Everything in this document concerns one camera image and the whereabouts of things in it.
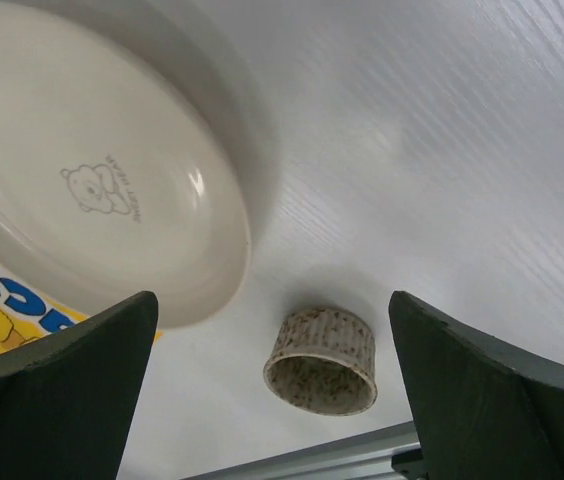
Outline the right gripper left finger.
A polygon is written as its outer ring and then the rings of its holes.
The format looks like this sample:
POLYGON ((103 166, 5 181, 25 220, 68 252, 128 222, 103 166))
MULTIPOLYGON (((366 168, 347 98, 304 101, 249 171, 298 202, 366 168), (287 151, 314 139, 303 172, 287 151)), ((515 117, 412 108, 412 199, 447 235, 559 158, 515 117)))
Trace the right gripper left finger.
POLYGON ((114 479, 154 342, 144 291, 0 355, 0 479, 114 479))

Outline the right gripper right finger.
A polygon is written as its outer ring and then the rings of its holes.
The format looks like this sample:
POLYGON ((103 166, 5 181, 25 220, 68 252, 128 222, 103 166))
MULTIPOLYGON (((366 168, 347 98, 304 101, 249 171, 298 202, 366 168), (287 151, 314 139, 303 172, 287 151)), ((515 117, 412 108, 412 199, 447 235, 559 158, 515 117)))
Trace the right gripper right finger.
POLYGON ((432 479, 564 479, 564 365, 404 291, 388 307, 432 479))

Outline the speckled small cup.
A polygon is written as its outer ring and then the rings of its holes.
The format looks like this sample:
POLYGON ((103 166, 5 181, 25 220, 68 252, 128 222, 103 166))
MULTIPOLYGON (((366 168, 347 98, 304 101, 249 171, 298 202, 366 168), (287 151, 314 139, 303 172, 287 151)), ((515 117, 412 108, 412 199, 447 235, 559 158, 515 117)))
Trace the speckled small cup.
POLYGON ((263 367, 281 400, 325 416, 351 416, 375 403, 375 337, 359 316, 334 307, 288 315, 263 367))

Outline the white ceramic plate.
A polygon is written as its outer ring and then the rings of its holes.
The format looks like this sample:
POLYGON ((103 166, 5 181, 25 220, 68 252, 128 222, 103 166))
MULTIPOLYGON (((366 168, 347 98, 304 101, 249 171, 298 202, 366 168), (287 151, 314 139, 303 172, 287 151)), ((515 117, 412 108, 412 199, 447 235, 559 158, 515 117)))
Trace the white ceramic plate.
POLYGON ((85 27, 0 2, 0 294, 92 315, 150 291, 176 328, 235 297, 250 244, 226 154, 165 79, 85 27))

